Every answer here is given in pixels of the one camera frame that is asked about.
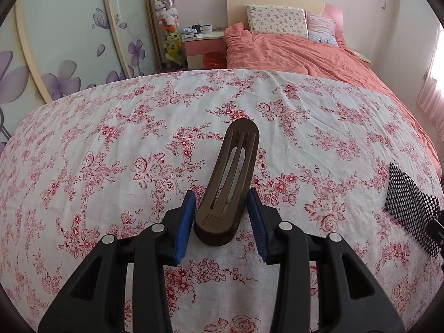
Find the black mesh non-slip mat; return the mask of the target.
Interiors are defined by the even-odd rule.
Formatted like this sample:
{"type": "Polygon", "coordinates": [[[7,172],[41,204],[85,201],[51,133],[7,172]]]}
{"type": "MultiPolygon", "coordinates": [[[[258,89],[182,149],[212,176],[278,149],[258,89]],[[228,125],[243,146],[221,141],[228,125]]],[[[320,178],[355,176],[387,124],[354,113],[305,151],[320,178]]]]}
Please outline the black mesh non-slip mat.
{"type": "Polygon", "coordinates": [[[429,256],[443,256],[443,249],[427,233],[427,224],[442,211],[438,197],[423,193],[414,180],[392,162],[389,164],[384,209],[421,244],[429,256]]]}

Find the brown plastic hair clip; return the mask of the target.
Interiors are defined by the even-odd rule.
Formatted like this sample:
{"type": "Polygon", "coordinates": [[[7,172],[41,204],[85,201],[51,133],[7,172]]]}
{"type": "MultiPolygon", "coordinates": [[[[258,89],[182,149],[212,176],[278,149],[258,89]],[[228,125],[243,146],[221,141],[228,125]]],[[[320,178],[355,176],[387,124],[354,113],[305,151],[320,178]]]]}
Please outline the brown plastic hair clip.
{"type": "Polygon", "coordinates": [[[228,126],[194,218],[194,231],[204,244],[220,247],[235,237],[251,185],[259,141],[259,129],[250,119],[238,119],[228,126]]]}

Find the orange mesh trash bin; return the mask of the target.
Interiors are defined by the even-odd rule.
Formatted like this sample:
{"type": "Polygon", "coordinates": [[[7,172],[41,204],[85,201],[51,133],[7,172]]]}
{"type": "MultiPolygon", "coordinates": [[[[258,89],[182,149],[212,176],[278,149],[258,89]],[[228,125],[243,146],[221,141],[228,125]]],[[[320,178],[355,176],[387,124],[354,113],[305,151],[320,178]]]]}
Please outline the orange mesh trash bin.
{"type": "Polygon", "coordinates": [[[205,69],[225,69],[226,54],[223,52],[209,52],[203,56],[205,69]]]}

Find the pink curtain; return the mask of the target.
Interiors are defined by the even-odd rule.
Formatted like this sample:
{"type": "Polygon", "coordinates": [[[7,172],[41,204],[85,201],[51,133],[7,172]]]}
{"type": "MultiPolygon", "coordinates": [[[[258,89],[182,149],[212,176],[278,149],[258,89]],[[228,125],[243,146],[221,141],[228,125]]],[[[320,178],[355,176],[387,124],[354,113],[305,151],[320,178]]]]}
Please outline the pink curtain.
{"type": "Polygon", "coordinates": [[[416,98],[416,102],[434,125],[441,141],[443,141],[444,135],[443,77],[443,27],[440,26],[432,59],[423,78],[422,88],[416,98]]]}

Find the salmon pink duvet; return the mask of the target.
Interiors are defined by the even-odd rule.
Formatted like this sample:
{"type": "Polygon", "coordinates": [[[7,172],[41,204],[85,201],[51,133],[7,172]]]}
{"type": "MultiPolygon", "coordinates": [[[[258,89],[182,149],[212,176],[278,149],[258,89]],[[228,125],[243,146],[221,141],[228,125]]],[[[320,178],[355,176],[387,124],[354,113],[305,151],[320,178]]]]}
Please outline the salmon pink duvet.
{"type": "Polygon", "coordinates": [[[294,35],[253,34],[242,22],[224,31],[230,69],[272,70],[337,80],[386,95],[415,130],[439,177],[443,176],[437,150],[412,112],[387,85],[344,44],[338,47],[294,35]]]}

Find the pink white nightstand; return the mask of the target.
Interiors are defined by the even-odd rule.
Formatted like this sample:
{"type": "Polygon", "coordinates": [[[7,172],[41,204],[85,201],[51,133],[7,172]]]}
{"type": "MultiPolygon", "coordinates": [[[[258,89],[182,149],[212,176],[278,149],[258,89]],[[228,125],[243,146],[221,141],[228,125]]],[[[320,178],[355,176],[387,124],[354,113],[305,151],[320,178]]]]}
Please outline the pink white nightstand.
{"type": "Polygon", "coordinates": [[[187,57],[189,70],[204,69],[203,56],[206,53],[225,53],[226,44],[223,40],[224,31],[202,34],[194,38],[183,40],[183,49],[187,57]]]}

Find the white mug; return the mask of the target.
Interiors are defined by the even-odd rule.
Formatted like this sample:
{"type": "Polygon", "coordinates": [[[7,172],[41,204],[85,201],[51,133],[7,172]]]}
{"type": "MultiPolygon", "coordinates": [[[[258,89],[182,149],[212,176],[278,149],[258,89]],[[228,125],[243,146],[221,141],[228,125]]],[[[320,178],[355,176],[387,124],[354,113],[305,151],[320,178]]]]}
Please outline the white mug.
{"type": "Polygon", "coordinates": [[[213,32],[213,26],[211,24],[207,24],[203,26],[203,34],[211,34],[213,32]]]}

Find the dark green mug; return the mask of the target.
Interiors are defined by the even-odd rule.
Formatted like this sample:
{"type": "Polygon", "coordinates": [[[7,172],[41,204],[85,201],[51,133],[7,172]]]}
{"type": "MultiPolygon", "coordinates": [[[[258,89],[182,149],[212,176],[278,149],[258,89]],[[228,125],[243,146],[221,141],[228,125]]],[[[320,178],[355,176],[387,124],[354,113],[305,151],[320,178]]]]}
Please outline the dark green mug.
{"type": "Polygon", "coordinates": [[[203,27],[201,25],[193,25],[192,28],[196,31],[197,34],[203,32],[203,27]]]}

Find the pink striped pillow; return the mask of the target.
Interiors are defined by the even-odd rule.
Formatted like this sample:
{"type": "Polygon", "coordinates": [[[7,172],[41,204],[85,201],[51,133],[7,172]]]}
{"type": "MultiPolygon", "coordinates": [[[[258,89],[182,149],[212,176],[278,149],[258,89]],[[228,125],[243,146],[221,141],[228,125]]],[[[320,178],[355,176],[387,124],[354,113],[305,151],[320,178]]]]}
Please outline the pink striped pillow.
{"type": "Polygon", "coordinates": [[[309,40],[338,47],[336,40],[336,21],[306,12],[309,40]]]}

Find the floral print pillow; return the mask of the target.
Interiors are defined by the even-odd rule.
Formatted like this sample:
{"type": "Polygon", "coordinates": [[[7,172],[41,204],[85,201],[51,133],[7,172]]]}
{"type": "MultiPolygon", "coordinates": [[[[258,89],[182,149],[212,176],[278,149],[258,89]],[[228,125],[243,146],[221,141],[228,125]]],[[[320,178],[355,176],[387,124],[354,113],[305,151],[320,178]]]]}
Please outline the floral print pillow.
{"type": "Polygon", "coordinates": [[[253,34],[309,37],[306,13],[301,8],[258,4],[247,4],[245,8],[253,34]]]}

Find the beige wooden headboard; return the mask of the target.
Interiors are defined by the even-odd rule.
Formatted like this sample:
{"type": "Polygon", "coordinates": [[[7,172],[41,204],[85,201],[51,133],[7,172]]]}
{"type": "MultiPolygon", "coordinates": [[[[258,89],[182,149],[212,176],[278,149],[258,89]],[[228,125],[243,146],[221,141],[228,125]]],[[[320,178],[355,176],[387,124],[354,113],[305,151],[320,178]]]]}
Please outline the beige wooden headboard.
{"type": "Polygon", "coordinates": [[[275,5],[298,7],[309,11],[311,14],[336,21],[336,39],[340,42],[343,38],[343,12],[339,7],[319,0],[226,0],[227,24],[229,26],[243,22],[248,26],[248,18],[245,9],[247,4],[275,5]]]}

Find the clear tube of plush toys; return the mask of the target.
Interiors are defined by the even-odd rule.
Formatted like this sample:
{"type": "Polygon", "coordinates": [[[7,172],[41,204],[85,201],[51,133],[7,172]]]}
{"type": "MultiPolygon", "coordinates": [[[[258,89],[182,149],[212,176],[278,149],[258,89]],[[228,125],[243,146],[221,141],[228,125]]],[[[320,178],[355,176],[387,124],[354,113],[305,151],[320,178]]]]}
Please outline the clear tube of plush toys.
{"type": "Polygon", "coordinates": [[[167,69],[184,67],[179,15],[175,0],[153,0],[158,40],[167,69]]]}

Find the floral sliding wardrobe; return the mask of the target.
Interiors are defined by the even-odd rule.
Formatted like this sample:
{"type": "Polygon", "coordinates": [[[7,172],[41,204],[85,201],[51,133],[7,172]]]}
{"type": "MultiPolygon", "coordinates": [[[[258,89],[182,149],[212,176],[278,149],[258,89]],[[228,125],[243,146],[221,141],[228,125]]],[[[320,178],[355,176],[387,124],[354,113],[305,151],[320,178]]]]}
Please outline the floral sliding wardrobe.
{"type": "Polygon", "coordinates": [[[160,69],[148,0],[17,0],[1,24],[1,143],[46,101],[160,69]]]}

